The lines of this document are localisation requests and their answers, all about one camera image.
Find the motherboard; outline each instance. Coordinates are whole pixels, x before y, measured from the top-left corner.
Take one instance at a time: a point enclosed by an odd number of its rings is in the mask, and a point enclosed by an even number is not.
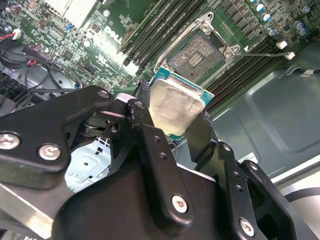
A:
[[[8,5],[0,28],[21,30],[20,43],[68,66],[86,86],[132,94],[139,81],[150,81],[166,67],[215,95],[209,111],[289,61],[263,54],[297,53],[319,40],[316,0],[11,0]]]

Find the silver metal plate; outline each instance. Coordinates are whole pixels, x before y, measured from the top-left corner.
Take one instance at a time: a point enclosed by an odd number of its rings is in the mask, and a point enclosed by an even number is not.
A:
[[[181,136],[205,108],[201,92],[170,76],[158,78],[150,91],[150,114],[165,134]]]

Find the screw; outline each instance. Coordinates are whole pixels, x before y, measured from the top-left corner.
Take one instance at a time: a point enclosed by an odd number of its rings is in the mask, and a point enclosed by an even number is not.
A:
[[[144,109],[144,108],[145,108],[144,104],[143,104],[142,102],[140,102],[140,101],[135,101],[134,104],[135,104],[138,108],[141,108],[141,109]]]
[[[105,99],[108,99],[109,98],[109,94],[106,92],[106,91],[99,91],[98,92],[98,94],[101,96],[101,97],[103,97],[103,98],[105,98]]]
[[[252,167],[253,170],[257,171],[258,168],[256,165],[254,165],[252,162],[250,162],[250,166]]]
[[[0,134],[0,149],[10,150],[20,144],[20,138],[11,133]]]
[[[231,150],[230,147],[227,144],[224,143],[223,146],[224,146],[225,150],[227,150],[227,151]]]
[[[105,16],[106,18],[110,16],[110,11],[109,10],[104,10],[103,11],[103,16]]]
[[[39,156],[44,160],[57,160],[60,155],[60,149],[53,144],[46,144],[39,148]]]
[[[174,195],[172,197],[172,204],[173,204],[175,210],[177,210],[179,213],[184,214],[188,210],[188,204],[182,196]]]
[[[225,55],[227,58],[229,58],[229,57],[231,56],[231,52],[230,52],[230,51],[225,51],[225,52],[224,52],[224,55]]]
[[[310,7],[309,6],[305,6],[304,8],[302,8],[302,13],[303,14],[307,14],[308,12],[310,12]]]
[[[202,27],[202,31],[204,31],[205,33],[208,31],[208,27],[206,26],[206,25],[204,25],[203,27]]]
[[[10,33],[10,32],[12,32],[12,27],[9,26],[9,25],[6,25],[6,26],[4,26],[4,30],[5,30],[7,33]]]
[[[253,237],[255,235],[254,227],[250,224],[250,222],[245,218],[240,218],[240,227],[250,237]]]

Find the heatsink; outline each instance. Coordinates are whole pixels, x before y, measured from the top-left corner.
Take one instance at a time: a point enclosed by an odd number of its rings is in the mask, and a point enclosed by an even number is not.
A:
[[[49,10],[67,19],[76,28],[81,28],[97,0],[44,0]]]

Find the white connector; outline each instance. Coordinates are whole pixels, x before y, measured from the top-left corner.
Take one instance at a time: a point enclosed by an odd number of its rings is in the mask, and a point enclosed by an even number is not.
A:
[[[14,34],[14,36],[12,37],[12,40],[17,40],[22,35],[22,31],[19,28],[16,28],[15,30],[13,30],[12,33]]]
[[[291,59],[293,59],[295,56],[296,56],[295,53],[292,51],[292,52],[290,52],[288,55],[285,55],[284,57],[285,57],[286,59],[288,59],[288,60],[291,60]]]
[[[277,42],[275,44],[279,49],[284,49],[286,46],[288,46],[288,43],[286,41]]]

